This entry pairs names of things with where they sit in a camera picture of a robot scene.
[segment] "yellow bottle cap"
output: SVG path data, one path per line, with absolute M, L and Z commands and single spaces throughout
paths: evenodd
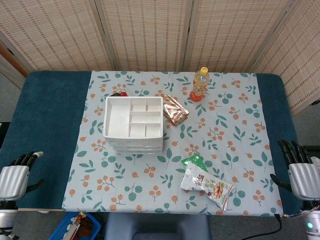
M 208 73 L 208 68 L 205 66 L 200 69 L 200 75 L 205 76 Z

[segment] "plastic bottle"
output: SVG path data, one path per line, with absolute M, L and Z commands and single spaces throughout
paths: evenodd
M 193 89 L 190 92 L 190 99 L 194 102 L 199 102 L 204 97 L 203 91 L 204 88 L 209 83 L 209 73 L 208 68 L 202 67 L 199 71 L 197 71 L 193 78 Z

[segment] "woven bamboo screen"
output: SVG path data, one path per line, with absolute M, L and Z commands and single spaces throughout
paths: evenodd
M 287 2 L 201 0 L 186 70 L 245 72 Z
M 111 70 L 87 0 L 0 0 L 0 31 L 35 70 Z
M 100 0 L 121 70 L 177 71 L 189 0 Z
M 281 76 L 293 113 L 320 98 L 319 0 L 298 2 L 254 72 Z

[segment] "floral tablecloth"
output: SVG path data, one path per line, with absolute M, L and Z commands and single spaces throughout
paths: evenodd
M 62 209 L 88 212 L 269 216 L 283 213 L 255 73 L 210 73 L 201 102 L 194 72 L 93 71 Z M 170 94 L 189 110 L 164 118 L 163 153 L 116 154 L 103 137 L 105 98 Z M 208 172 L 235 185 L 222 211 L 202 191 L 180 188 L 181 160 L 201 154 Z

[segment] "white plastic organizer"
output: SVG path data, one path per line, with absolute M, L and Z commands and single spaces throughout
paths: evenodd
M 105 99 L 103 136 L 119 154 L 159 154 L 163 149 L 163 98 Z

